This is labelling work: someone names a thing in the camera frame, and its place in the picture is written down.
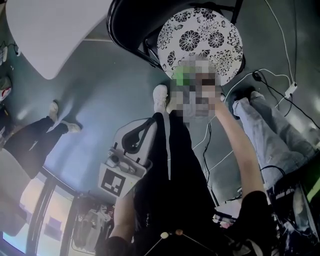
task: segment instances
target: leg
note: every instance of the leg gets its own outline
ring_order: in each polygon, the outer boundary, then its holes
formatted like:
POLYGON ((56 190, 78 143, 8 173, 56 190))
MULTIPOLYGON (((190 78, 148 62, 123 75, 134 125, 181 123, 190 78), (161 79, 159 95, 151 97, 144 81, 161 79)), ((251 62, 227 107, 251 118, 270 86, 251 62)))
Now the leg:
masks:
POLYGON ((54 125, 49 116, 31 123, 19 130, 5 143, 4 148, 16 159, 24 155, 38 141, 48 129, 54 125))
POLYGON ((250 95, 250 104, 262 116, 268 126, 287 144, 289 150, 299 152, 308 159, 316 153, 312 145, 287 121, 265 97, 257 91, 250 95))
MULTIPOLYGON (((154 91, 163 98, 167 97, 167 88, 158 85, 154 91)), ((169 178, 168 178, 168 153, 166 145, 166 131, 164 117, 159 112, 157 99, 154 95, 155 119, 157 130, 153 141, 149 160, 152 161, 152 168, 139 181, 135 187, 134 209, 136 215, 136 231, 146 228, 152 223, 163 223, 168 219, 168 211, 164 206, 168 205, 169 178)))
POLYGON ((47 155, 52 151, 60 137, 68 132, 68 127, 60 123, 52 131, 42 135, 36 145, 16 158, 31 179, 37 176, 44 165, 47 155))
MULTIPOLYGON (((290 151, 282 139, 275 134, 262 116, 249 104, 247 98, 237 100, 233 104, 234 114, 240 117, 243 129, 249 137, 256 152, 260 168, 277 166, 290 173, 298 169, 305 161, 299 152, 290 151)), ((267 188, 273 186, 281 177, 276 168, 262 170, 267 188)))
POLYGON ((212 218, 215 204, 207 187, 207 181, 201 165, 192 149, 188 128, 183 118, 173 110, 170 119, 170 152, 171 152, 171 182, 172 207, 176 218, 183 219, 190 211, 190 202, 199 202, 197 212, 201 218, 212 218))

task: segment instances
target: gray floor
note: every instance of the gray floor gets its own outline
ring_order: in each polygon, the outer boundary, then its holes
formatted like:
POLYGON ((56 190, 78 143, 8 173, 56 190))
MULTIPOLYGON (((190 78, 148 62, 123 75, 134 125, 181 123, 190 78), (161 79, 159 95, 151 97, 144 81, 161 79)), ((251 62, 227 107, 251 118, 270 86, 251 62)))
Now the gray floor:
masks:
MULTIPOLYGON (((220 2, 233 3, 231 0, 220 2)), ((283 28, 294 72, 293 0, 269 2, 283 28)), ((293 97, 294 102, 320 124, 320 18, 315 5, 316 0, 296 0, 298 89, 293 97)), ((5 17, 1 20, 0 28, 7 34, 5 39, 12 40, 5 17)), ((243 1, 236 26, 243 41, 246 67, 224 86, 226 92, 245 74, 256 69, 266 68, 276 74, 289 75, 281 31, 264 0, 243 1)), ((46 116, 49 103, 57 100, 60 118, 78 122, 83 127, 81 133, 66 134, 61 138, 48 156, 45 167, 75 190, 90 191, 106 201, 114 202, 114 198, 97 188, 100 163, 106 161, 108 148, 119 127, 153 114, 152 91, 159 83, 169 84, 165 73, 113 43, 88 41, 80 44, 53 80, 44 79, 23 55, 16 57, 12 50, 9 60, 0 67, 0 75, 5 73, 11 76, 13 83, 13 91, 5 104, 17 124, 29 124, 46 116)), ((266 78, 272 87, 282 93, 288 87, 283 77, 266 73, 266 78)), ((254 82, 251 77, 239 86, 244 84, 255 86, 268 101, 275 104, 263 84, 254 82)), ((286 113, 288 107, 287 102, 283 102, 280 111, 286 113)), ((287 118, 300 132, 311 138, 312 122, 296 108, 292 108, 287 118)), ((203 139, 206 124, 204 119, 190 125, 193 145, 203 139)), ((201 163, 204 147, 205 143, 195 149, 201 163)), ((209 168, 230 151, 227 136, 215 118, 206 153, 209 168)), ((240 175, 233 154, 211 171, 209 184, 220 202, 237 195, 240 175)))

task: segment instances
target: green object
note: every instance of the green object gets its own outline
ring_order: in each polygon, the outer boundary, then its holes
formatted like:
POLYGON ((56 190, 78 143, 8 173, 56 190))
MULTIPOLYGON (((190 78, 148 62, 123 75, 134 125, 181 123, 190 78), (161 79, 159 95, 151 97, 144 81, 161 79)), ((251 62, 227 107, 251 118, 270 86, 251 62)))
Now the green object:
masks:
POLYGON ((177 66, 173 79, 176 81, 177 86, 189 86, 190 85, 190 69, 188 66, 177 66))

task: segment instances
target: white cable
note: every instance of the white cable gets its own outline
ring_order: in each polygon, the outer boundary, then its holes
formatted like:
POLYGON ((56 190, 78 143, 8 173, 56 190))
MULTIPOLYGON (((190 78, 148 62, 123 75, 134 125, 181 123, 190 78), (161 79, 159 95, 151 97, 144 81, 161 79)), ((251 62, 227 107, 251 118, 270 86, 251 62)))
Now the white cable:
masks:
MULTIPOLYGON (((286 74, 275 74, 273 72, 271 72, 270 70, 266 69, 266 68, 260 68, 258 69, 258 71, 267 71, 269 72, 270 74, 274 75, 275 77, 286 77, 288 79, 288 86, 290 87, 291 85, 291 82, 290 82, 290 78, 286 75, 286 74)), ((246 74, 243 78, 241 78, 230 90, 229 92, 227 93, 227 95, 225 96, 225 99, 224 99, 224 102, 226 102, 227 100, 227 97, 229 96, 229 94, 231 93, 231 91, 239 84, 241 83, 247 76, 251 75, 253 72, 250 72, 248 74, 246 74)), ((195 148, 197 148, 201 143, 203 143, 206 138, 207 138, 207 134, 208 134, 208 128, 209 128, 209 123, 215 118, 216 116, 212 117, 210 119, 210 121, 208 122, 208 124, 206 125, 206 129, 205 129, 205 134, 204 134, 204 137, 203 137, 203 140, 201 140, 197 145, 195 145, 192 150, 195 150, 195 148)))
MULTIPOLYGON (((259 71, 268 71, 270 74, 274 75, 275 77, 286 77, 286 78, 288 79, 289 86, 290 86, 290 79, 289 79, 289 77, 288 77, 287 75, 285 75, 285 74, 274 74, 273 72, 271 72, 270 70, 268 70, 268 69, 266 69, 266 68, 260 68, 259 71)), ((229 96, 230 92, 231 92, 240 82, 242 82, 247 76, 251 75, 252 73, 253 73, 253 72, 246 74, 242 79, 240 79, 240 80, 229 90, 229 92, 228 92, 227 95, 225 96, 224 102, 226 102, 227 97, 229 96)), ((282 98, 282 99, 278 102, 278 104, 275 105, 274 107, 276 108, 283 100, 284 100, 284 98, 282 98)), ((203 138, 203 140, 202 140, 200 143, 198 143, 198 144, 196 145, 196 147, 197 147, 198 145, 200 145, 200 144, 206 139, 206 136, 207 136, 207 132, 205 133, 205 137, 203 138)), ((215 166, 211 167, 211 168, 209 169, 209 172, 210 172, 213 168, 215 168, 215 167, 217 167, 219 164, 221 164, 221 162, 222 162, 223 160, 225 160, 229 155, 231 155, 232 152, 233 152, 233 150, 232 150, 229 154, 227 154, 227 155, 226 155, 220 162, 218 162, 215 166)))
POLYGON ((262 71, 262 70, 268 71, 270 74, 274 75, 275 77, 286 77, 286 79, 288 79, 288 82, 289 82, 289 86, 288 87, 290 87, 290 85, 291 85, 290 78, 286 74, 274 74, 274 73, 272 73, 270 70, 268 70, 266 68, 260 68, 259 69, 259 71, 262 71))
POLYGON ((228 156, 230 156, 230 155, 232 154, 232 152, 233 152, 233 150, 232 150, 229 154, 227 154, 227 155, 226 155, 220 162, 218 162, 215 166, 211 167, 208 172, 210 172, 213 168, 215 168, 216 166, 218 166, 223 160, 225 160, 228 156))
POLYGON ((276 23, 278 23, 278 26, 279 26, 279 28, 280 28, 280 30, 281 30, 282 38, 283 38, 283 43, 284 43, 285 54, 286 54, 286 59, 287 59, 287 61, 288 61, 290 76, 291 76, 291 80, 292 80, 292 83, 293 83, 293 82, 295 82, 295 80, 294 80, 294 77, 293 77, 292 72, 291 72, 291 65, 290 65, 290 60, 289 60, 289 56, 288 56, 288 50, 287 50, 287 44, 286 44, 286 39, 285 39, 284 31, 282 30, 282 27, 280 26, 280 23, 279 23, 276 15, 275 15, 275 13, 274 13, 274 11, 272 10, 270 4, 268 3, 267 0, 264 0, 264 1, 265 1, 266 4, 268 5, 270 11, 272 12, 272 14, 273 14, 273 16, 274 16, 274 18, 275 18, 275 20, 276 20, 276 23))

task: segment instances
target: hand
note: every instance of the hand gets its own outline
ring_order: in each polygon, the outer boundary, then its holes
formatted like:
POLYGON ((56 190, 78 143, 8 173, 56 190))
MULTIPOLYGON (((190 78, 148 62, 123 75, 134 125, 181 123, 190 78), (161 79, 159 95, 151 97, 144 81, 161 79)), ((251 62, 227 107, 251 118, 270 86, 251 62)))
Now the hand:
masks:
POLYGON ((221 101, 221 87, 215 85, 202 85, 202 97, 208 98, 209 110, 216 110, 221 101))

